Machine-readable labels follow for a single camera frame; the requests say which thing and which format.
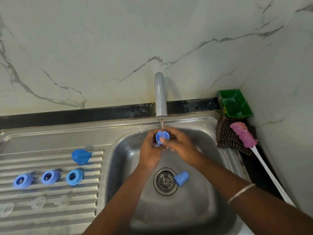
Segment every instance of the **green container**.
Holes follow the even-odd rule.
[[[239,89],[220,90],[217,99],[223,115],[229,118],[243,119],[253,114]]]

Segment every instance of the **brown cloth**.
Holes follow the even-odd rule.
[[[237,122],[236,119],[227,118],[226,116],[220,117],[216,126],[216,141],[217,147],[235,147],[240,152],[247,154],[249,156],[253,156],[254,153],[250,148],[245,148],[237,134],[233,131],[231,127],[229,127],[232,123]],[[250,126],[245,123],[249,132],[256,139],[256,131],[254,126]]]

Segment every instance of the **blue plastic part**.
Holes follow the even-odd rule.
[[[54,184],[60,177],[60,173],[57,170],[46,171],[41,177],[41,183],[46,185]]]
[[[174,176],[174,180],[179,186],[182,186],[189,179],[189,174],[186,171]]]
[[[84,165],[87,163],[91,157],[92,153],[85,149],[76,149],[72,152],[72,159],[79,165]]]
[[[13,182],[13,186],[16,189],[25,189],[30,186],[30,184],[33,182],[34,176],[33,174],[27,173],[27,174],[21,174],[18,177],[15,178]]]
[[[157,132],[157,134],[156,134],[156,140],[157,140],[156,147],[162,145],[162,143],[160,142],[160,138],[170,139],[170,135],[166,131]]]
[[[66,181],[70,186],[75,186],[81,182],[83,177],[84,177],[83,171],[75,169],[67,174]]]

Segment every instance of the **faucet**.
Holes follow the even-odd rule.
[[[156,91],[156,117],[159,119],[167,118],[165,83],[163,73],[157,72],[154,75],[154,88]]]

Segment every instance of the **white brush handle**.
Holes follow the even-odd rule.
[[[262,164],[262,166],[264,167],[264,169],[266,170],[266,172],[268,173],[269,177],[272,179],[272,181],[274,182],[274,185],[276,186],[276,188],[278,189],[279,193],[281,194],[281,197],[284,199],[284,201],[286,201],[286,203],[292,205],[295,207],[295,204],[292,202],[292,200],[289,198],[289,196],[287,195],[287,193],[284,191],[283,187],[279,184],[279,182],[277,181],[277,179],[275,178],[275,176],[273,175],[273,173],[271,172],[271,170],[268,168],[268,166],[265,164],[264,160],[261,158],[261,155],[259,154],[258,150],[256,149],[255,146],[253,146],[251,148],[251,150],[254,152],[254,154],[256,155],[256,157],[258,158],[258,160],[260,161],[260,163]]]

